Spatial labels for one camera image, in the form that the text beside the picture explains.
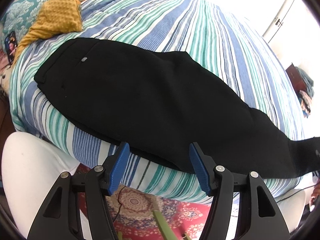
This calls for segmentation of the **person right hand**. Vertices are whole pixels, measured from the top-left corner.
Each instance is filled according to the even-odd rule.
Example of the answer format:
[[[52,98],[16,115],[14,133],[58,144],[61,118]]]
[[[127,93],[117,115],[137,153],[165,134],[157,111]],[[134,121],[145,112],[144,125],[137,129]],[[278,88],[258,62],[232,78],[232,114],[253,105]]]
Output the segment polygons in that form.
[[[311,194],[310,203],[309,203],[311,206],[315,204],[315,201],[319,195],[320,195],[320,181],[318,180]]]

